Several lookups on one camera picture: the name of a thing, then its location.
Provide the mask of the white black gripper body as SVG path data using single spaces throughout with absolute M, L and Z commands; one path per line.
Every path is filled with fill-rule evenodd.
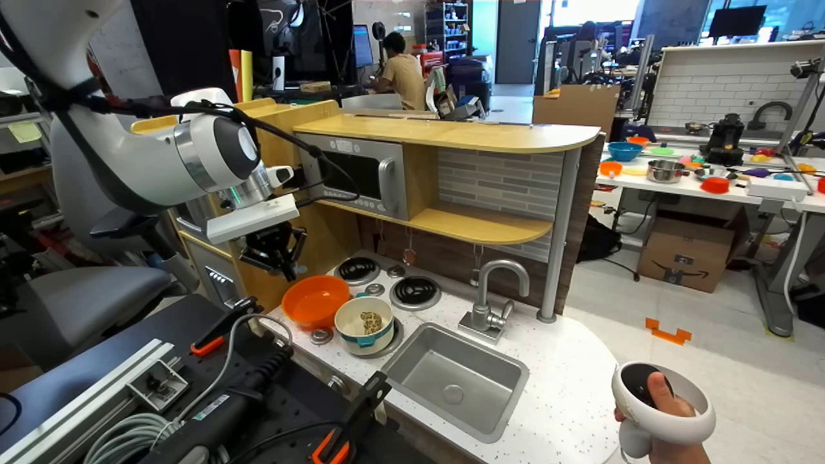
M 306 243 L 306 234 L 294 228 L 298 218 L 297 198 L 290 193 L 267 198 L 206 222 L 206 240 L 223 245 L 242 240 L 242 258 L 269 274 L 280 274 L 286 281 L 297 280 L 297 261 Z

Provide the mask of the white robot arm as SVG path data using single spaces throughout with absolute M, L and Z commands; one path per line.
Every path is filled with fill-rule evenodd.
M 264 179 L 254 130 L 300 139 L 239 111 L 219 87 L 172 100 L 111 100 L 88 66 L 90 38 L 125 0 L 0 0 L 3 54 L 34 100 L 84 154 L 107 198 L 153 214 Z

